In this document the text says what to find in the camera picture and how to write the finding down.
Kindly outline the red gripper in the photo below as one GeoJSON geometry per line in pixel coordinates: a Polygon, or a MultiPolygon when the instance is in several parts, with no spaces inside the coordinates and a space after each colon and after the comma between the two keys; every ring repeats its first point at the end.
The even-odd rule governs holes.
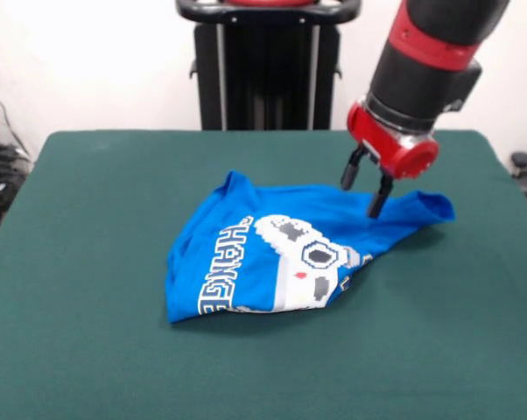
{"type": "Polygon", "coordinates": [[[416,179],[430,168],[439,155],[439,145],[431,136],[405,134],[378,122],[361,103],[348,113],[348,132],[360,145],[350,155],[341,176],[341,189],[349,191],[365,155],[386,172],[369,203],[367,216],[377,219],[391,195],[394,179],[416,179]]]}

